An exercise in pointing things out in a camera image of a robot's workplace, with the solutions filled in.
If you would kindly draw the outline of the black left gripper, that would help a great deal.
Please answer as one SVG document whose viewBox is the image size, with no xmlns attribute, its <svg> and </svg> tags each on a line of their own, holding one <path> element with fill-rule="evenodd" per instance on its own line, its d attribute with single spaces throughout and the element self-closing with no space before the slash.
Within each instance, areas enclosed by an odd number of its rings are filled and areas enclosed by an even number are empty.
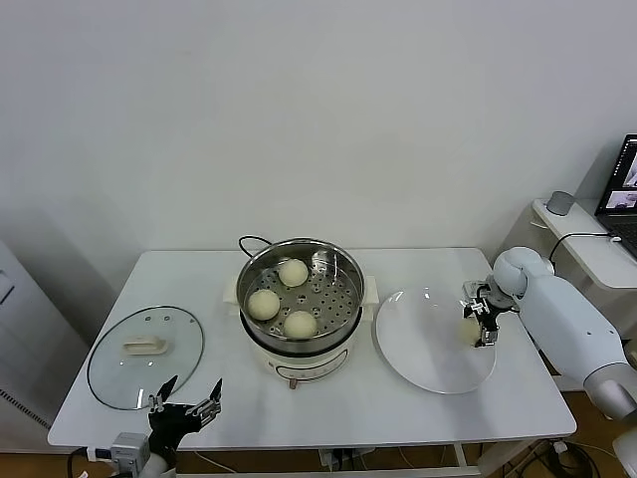
<svg viewBox="0 0 637 478">
<path fill-rule="evenodd" d="M 223 379 L 219 378 L 209 396 L 196 405 L 166 403 L 178 381 L 174 375 L 156 394 L 148 396 L 148 415 L 151 433 L 148 438 L 150 452 L 161 457 L 174 457 L 181 440 L 190 433 L 199 432 L 202 422 L 212 421 L 221 412 Z"/>
</svg>

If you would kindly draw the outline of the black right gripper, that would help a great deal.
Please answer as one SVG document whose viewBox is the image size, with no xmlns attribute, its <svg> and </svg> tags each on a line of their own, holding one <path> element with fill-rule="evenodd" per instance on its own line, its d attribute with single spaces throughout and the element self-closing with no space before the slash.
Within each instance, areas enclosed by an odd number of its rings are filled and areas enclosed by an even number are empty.
<svg viewBox="0 0 637 478">
<path fill-rule="evenodd" d="M 474 317 L 481 324 L 480 334 L 475 342 L 476 348 L 492 347 L 497 342 L 497 317 L 501 312 L 500 308 L 483 299 L 473 299 L 464 305 L 463 318 Z"/>
</svg>

